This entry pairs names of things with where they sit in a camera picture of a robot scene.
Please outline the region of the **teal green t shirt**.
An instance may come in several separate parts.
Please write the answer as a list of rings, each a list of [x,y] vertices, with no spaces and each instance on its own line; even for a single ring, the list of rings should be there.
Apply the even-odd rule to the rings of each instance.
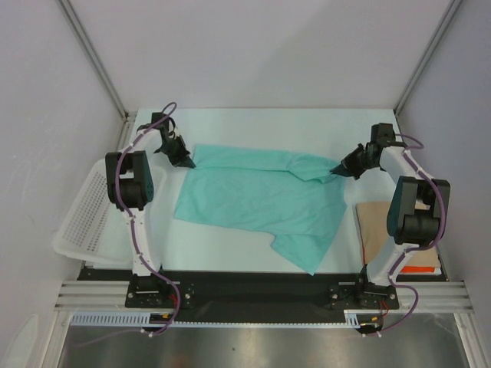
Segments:
[[[199,144],[176,219],[273,235],[283,258],[313,275],[347,205],[334,161],[307,153]]]

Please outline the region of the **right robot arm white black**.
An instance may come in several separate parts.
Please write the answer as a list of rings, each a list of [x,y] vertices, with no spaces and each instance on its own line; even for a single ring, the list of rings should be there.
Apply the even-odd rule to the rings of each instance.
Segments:
[[[369,142],[358,145],[331,170],[337,176],[359,179],[367,170],[378,168],[396,185],[384,247],[363,266],[353,284],[329,288],[332,309],[396,309],[400,271],[416,253],[436,247],[443,237],[450,184],[428,174],[412,157],[410,146],[397,136],[390,123],[373,125]]]

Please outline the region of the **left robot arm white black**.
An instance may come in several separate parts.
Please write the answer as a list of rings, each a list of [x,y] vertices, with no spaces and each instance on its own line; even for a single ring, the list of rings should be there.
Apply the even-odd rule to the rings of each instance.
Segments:
[[[160,256],[150,244],[150,205],[157,190],[149,158],[156,153],[166,156],[174,167],[196,167],[175,120],[163,111],[153,112],[128,146],[104,158],[108,198],[124,217],[133,252],[128,308],[159,308],[168,300],[177,302],[178,291],[160,273]]]

